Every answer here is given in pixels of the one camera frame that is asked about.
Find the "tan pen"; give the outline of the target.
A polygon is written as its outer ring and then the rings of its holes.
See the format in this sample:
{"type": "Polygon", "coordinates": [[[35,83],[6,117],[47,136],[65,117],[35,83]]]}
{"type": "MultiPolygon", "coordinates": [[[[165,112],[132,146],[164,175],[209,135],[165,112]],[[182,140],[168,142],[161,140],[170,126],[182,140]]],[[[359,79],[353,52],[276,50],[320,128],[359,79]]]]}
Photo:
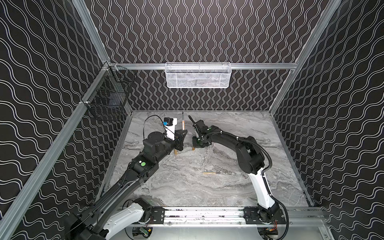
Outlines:
{"type": "Polygon", "coordinates": [[[202,172],[204,175],[221,175],[221,172],[202,172]]]}

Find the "brown pen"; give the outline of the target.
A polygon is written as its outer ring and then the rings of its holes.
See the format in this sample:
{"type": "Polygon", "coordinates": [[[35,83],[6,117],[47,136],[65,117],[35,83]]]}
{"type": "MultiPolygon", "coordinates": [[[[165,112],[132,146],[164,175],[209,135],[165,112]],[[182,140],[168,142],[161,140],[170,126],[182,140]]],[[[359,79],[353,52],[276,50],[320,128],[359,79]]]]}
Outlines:
{"type": "Polygon", "coordinates": [[[184,111],[182,112],[182,130],[185,130],[185,117],[184,117],[184,111]]]}

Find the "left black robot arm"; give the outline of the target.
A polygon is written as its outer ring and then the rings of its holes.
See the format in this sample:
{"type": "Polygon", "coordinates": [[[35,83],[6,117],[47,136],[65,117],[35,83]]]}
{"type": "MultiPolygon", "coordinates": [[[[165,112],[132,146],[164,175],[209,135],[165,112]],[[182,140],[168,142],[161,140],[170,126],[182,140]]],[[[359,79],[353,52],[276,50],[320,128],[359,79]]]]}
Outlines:
{"type": "Polygon", "coordinates": [[[174,150],[182,151],[187,130],[177,130],[172,140],[152,132],[143,140],[143,150],[129,163],[122,177],[93,205],[65,219],[65,240],[105,240],[105,225],[120,204],[158,169],[159,162],[174,150]]]}

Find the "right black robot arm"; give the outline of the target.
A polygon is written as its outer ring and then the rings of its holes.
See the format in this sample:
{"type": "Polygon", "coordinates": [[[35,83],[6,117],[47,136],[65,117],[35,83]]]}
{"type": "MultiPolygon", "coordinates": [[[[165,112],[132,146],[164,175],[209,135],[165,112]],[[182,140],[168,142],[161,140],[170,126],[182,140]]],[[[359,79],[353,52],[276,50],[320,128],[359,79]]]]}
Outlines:
{"type": "Polygon", "coordinates": [[[272,167],[273,163],[268,152],[251,136],[238,137],[216,126],[208,127],[202,120],[196,122],[191,116],[189,119],[197,133],[193,137],[193,147],[205,148],[217,143],[234,151],[240,169],[251,179],[260,214],[265,218],[274,217],[280,209],[280,203],[273,196],[266,178],[266,171],[272,167]]]}

